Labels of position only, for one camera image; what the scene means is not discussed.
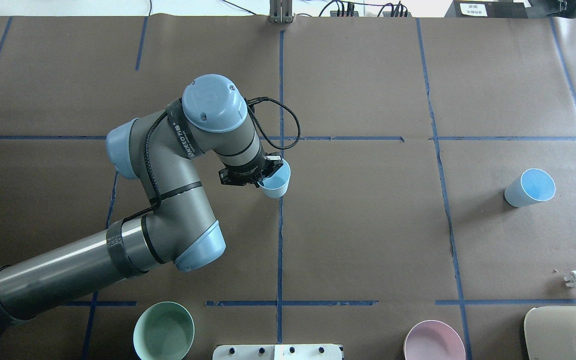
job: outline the pink bowl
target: pink bowl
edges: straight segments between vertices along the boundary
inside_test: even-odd
[[[466,360],[459,334],[448,324],[426,320],[413,326],[404,341],[406,360]]]

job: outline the white floor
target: white floor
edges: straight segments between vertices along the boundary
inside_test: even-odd
[[[151,0],[152,13],[176,16],[246,16],[221,0]],[[269,0],[229,0],[256,14],[269,13]],[[354,0],[357,3],[377,3],[384,0]],[[295,14],[318,16],[328,0],[293,0]],[[403,3],[416,18],[443,18],[452,0],[405,0]],[[337,9],[332,4],[327,10]],[[375,16],[379,6],[359,6],[359,16]],[[146,16],[149,0],[0,0],[0,16]]]

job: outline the blue joint cap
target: blue joint cap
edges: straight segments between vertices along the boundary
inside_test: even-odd
[[[183,114],[197,128],[209,133],[235,130],[248,116],[246,100],[226,76],[209,73],[185,87]]]
[[[105,151],[108,153],[114,169],[121,176],[130,180],[138,179],[133,170],[133,164],[130,162],[130,130],[137,119],[139,118],[133,118],[124,125],[110,130],[105,137]]]
[[[174,260],[174,265],[179,271],[193,271],[214,262],[225,250],[224,235],[219,228],[219,221],[215,221],[199,236],[199,239]]]

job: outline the robotic arm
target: robotic arm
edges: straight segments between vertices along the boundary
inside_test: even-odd
[[[225,165],[221,183],[237,186],[277,181],[284,165],[279,153],[264,151],[248,109],[233,82],[203,75],[165,111],[112,130],[106,138],[110,161],[123,177],[141,180],[151,207],[107,230],[1,267],[0,329],[167,262],[189,272],[219,258],[226,243],[192,159],[214,151]],[[277,198],[290,173],[281,177],[285,186]]]

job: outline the blue plastic cup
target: blue plastic cup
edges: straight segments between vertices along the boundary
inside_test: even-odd
[[[144,311],[132,333],[141,360],[181,360],[195,339],[190,312],[176,302],[156,303]]]
[[[555,196],[555,182],[543,170],[530,168],[506,187],[503,197],[515,208],[543,203]]]
[[[259,182],[261,191],[268,198],[281,198],[288,191],[288,183],[290,182],[290,166],[288,161],[283,159],[283,165],[279,170],[275,171],[270,177],[264,178]]]

